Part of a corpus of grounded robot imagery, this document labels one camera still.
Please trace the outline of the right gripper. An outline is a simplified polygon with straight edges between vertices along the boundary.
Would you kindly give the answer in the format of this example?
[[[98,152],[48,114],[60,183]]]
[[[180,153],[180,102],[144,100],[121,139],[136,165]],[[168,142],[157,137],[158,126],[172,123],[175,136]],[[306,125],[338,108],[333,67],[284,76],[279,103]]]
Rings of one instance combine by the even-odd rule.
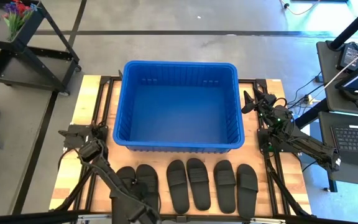
[[[293,115],[285,106],[275,106],[278,98],[272,94],[266,94],[253,88],[257,104],[254,99],[244,91],[245,105],[242,108],[242,113],[249,113],[254,109],[258,112],[259,117],[264,123],[272,129],[275,133],[289,132],[292,128]]]

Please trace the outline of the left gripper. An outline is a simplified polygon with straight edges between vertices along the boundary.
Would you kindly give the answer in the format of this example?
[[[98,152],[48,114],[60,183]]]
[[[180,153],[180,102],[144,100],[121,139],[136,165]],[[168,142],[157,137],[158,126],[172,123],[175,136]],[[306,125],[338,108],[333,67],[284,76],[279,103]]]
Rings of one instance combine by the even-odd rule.
[[[112,192],[112,223],[160,223],[160,216],[133,195]]]

